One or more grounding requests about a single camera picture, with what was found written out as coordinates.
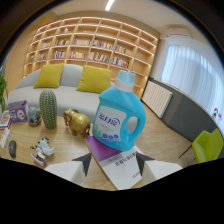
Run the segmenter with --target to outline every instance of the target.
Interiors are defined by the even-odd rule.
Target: window
[[[209,114],[218,108],[224,113],[224,77],[191,47],[170,45],[162,72],[161,81],[178,88]],[[224,122],[216,118],[224,132]]]

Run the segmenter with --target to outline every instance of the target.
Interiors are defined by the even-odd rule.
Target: wooden shelf
[[[75,39],[79,40],[78,44],[74,44]],[[109,68],[112,70],[111,81],[114,82],[122,69],[135,74],[134,93],[140,99],[157,44],[158,38],[149,32],[114,19],[75,17],[58,20],[36,31],[26,55],[23,76],[28,76],[45,64],[66,63]],[[64,51],[64,57],[53,58],[56,51]],[[69,58],[70,52],[83,53],[85,58]],[[108,62],[91,60],[91,52],[107,56]],[[46,54],[46,60],[38,60],[40,54]],[[113,64],[115,57],[120,62],[127,62],[128,67]]]

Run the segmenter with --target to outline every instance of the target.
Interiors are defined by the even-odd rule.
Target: green chair
[[[215,160],[222,150],[223,138],[217,128],[212,133],[202,131],[192,142],[192,147],[198,163]]]

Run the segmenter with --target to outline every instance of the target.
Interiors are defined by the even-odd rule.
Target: yellow pillow
[[[111,70],[83,65],[82,76],[77,91],[102,93],[110,87]]]
[[[58,88],[64,64],[43,65],[33,88]]]

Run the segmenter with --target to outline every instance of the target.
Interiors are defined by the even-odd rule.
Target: toy figurine
[[[65,28],[64,29],[64,33],[68,33],[68,28]]]
[[[36,145],[35,147],[33,146],[30,147],[31,149],[35,149],[36,151],[38,151],[36,156],[34,153],[31,153],[31,156],[41,166],[44,165],[44,160],[45,160],[45,156],[43,155],[43,153],[47,156],[51,156],[54,153],[53,151],[54,148],[53,147],[50,148],[48,144],[49,144],[49,139],[45,137],[38,141],[38,145]]]
[[[85,114],[79,113],[77,110],[68,109],[64,112],[65,125],[69,126],[73,135],[79,132],[84,138],[89,135],[90,120]]]

